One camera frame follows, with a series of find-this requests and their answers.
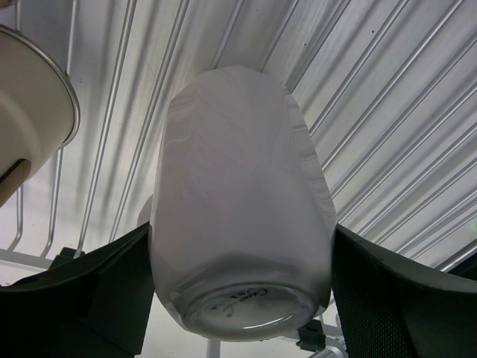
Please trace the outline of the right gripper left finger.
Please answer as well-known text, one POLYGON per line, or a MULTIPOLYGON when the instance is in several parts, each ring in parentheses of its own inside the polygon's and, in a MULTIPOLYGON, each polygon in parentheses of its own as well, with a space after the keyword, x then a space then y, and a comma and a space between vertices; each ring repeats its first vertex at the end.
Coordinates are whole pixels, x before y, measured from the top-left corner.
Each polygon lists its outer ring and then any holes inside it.
POLYGON ((136 357, 154 295, 148 224, 1 288, 2 357, 136 357))

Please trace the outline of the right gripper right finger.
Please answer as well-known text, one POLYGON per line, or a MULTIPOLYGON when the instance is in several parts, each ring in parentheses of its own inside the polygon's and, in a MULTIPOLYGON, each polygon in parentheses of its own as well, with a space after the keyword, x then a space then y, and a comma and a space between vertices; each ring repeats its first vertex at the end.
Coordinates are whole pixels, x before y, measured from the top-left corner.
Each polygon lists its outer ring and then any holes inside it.
POLYGON ((332 291, 349 357, 475 357, 476 282, 339 225, 332 291))

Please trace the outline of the white ceramic mug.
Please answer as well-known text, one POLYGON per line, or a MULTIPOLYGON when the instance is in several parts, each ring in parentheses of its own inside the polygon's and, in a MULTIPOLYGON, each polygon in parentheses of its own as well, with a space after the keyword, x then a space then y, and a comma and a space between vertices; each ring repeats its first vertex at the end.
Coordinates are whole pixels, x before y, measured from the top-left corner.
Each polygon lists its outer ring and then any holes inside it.
POLYGON ((278 80, 198 75, 170 102, 148 250, 155 292, 185 330, 250 342, 329 305, 337 217, 309 129, 278 80))

